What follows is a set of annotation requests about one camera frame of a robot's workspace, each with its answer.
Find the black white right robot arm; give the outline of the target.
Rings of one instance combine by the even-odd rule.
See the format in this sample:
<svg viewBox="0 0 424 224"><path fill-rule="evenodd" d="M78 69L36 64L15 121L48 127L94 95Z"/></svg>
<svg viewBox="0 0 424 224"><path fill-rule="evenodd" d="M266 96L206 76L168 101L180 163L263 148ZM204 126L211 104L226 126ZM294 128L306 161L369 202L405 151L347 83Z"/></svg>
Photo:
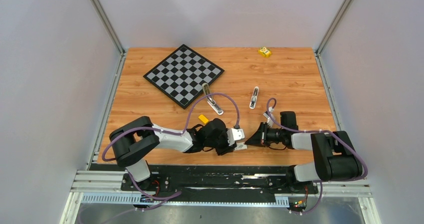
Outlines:
<svg viewBox="0 0 424 224"><path fill-rule="evenodd" d="M311 181L344 181L360 177L363 166L354 155L354 147L345 131L308 133L300 131L293 111L280 113L280 128L272 127L273 121L260 123L257 131L245 144L271 147L272 143L283 144L291 150L312 151L313 161L292 165L286 173L286 188L298 193Z"/></svg>

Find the white staple box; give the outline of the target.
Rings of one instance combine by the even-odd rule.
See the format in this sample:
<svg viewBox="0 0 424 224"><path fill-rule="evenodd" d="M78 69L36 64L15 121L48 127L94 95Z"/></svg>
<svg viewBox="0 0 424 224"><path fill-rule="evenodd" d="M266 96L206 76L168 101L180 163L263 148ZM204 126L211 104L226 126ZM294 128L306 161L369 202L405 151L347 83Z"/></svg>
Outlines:
<svg viewBox="0 0 424 224"><path fill-rule="evenodd" d="M235 151L238 151L238 150L246 150L248 147L247 147L247 145L245 144L245 143L237 143L237 146L235 147Z"/></svg>

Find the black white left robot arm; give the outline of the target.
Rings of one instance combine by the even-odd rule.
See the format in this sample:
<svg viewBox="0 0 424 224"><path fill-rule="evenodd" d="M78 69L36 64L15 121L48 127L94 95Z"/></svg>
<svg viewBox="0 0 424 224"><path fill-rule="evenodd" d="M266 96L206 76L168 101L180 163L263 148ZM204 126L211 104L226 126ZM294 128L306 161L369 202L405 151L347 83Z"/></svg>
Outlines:
<svg viewBox="0 0 424 224"><path fill-rule="evenodd" d="M232 152L245 134L241 128L228 128L215 118L205 125L186 130L168 129L142 116L110 133L110 147L119 167L126 168L140 190L149 190L153 177L145 156L153 149L171 149L181 153L197 153L212 148L217 155Z"/></svg>

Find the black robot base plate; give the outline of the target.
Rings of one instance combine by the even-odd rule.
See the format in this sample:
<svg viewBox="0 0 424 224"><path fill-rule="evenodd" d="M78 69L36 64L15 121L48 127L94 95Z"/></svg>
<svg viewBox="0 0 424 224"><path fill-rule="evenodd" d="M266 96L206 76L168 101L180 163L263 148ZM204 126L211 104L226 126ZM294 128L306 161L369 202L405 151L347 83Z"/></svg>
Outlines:
<svg viewBox="0 0 424 224"><path fill-rule="evenodd" d="M287 166L181 166L151 165L151 176L135 186L124 174L121 190L167 197L180 191L174 201L217 203L273 203L276 194L318 194L312 182L287 183Z"/></svg>

